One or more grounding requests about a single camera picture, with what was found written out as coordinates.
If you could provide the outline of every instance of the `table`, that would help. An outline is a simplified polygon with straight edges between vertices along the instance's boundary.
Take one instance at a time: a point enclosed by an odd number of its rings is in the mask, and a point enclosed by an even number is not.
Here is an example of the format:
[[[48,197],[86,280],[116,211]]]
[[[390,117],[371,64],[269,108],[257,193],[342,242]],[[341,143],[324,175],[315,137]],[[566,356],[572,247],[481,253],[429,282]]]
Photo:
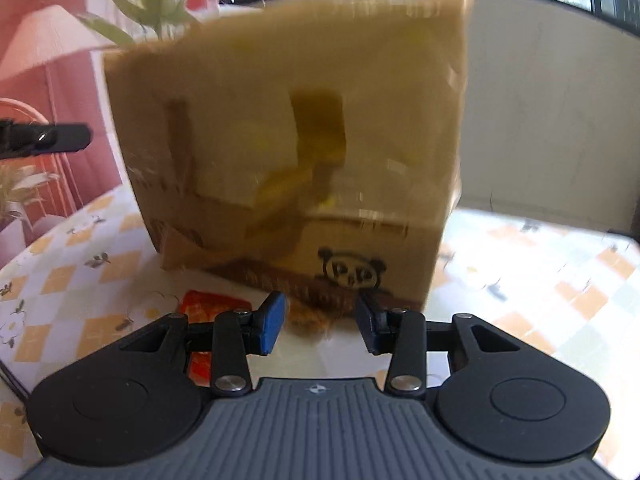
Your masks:
[[[426,307],[433,320],[471,312],[598,381],[612,419],[598,460],[632,480],[640,378],[640,251],[626,238],[470,210],[450,216]],[[28,389],[65,365],[178,307],[187,290],[249,300],[266,294],[193,270],[165,272],[126,184],[95,200],[0,270],[0,358]],[[325,336],[281,332],[252,376],[373,376],[352,320]],[[430,355],[430,385],[448,374]],[[0,383],[0,472],[17,478],[40,455],[24,410]]]

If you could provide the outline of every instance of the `white wall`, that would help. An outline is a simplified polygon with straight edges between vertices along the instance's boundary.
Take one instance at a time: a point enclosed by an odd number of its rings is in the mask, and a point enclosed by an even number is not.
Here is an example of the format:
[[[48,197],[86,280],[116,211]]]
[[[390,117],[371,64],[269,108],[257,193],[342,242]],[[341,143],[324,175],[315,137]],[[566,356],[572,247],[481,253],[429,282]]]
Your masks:
[[[640,38],[545,0],[477,0],[461,157],[461,206],[628,231]]]

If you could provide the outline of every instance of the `gray ribbed plate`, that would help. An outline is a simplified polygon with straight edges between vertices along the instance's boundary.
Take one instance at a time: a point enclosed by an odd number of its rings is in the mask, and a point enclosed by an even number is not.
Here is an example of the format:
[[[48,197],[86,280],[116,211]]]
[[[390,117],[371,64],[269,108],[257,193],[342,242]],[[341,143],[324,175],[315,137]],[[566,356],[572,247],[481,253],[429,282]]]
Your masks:
[[[217,400],[190,437],[149,460],[90,468],[47,458],[27,480],[605,480],[588,458],[516,466],[475,454],[446,435],[416,400],[372,379],[264,379]]]

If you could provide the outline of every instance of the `panda face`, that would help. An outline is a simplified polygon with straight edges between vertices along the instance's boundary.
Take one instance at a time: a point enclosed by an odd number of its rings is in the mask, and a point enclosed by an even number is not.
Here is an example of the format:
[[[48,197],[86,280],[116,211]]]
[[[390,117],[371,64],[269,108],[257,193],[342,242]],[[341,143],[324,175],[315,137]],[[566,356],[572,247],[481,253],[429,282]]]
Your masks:
[[[328,249],[318,251],[322,259],[324,277],[345,288],[378,288],[386,265],[377,259],[367,260],[355,253],[334,253]]]

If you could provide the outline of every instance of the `paper bag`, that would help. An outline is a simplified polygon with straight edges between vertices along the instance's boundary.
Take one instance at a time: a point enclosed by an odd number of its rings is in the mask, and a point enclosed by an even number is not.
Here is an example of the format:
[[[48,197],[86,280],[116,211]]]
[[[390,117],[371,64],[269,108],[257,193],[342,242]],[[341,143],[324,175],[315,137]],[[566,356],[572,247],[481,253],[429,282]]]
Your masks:
[[[164,267],[420,308],[455,202],[472,0],[272,0],[105,58]]]

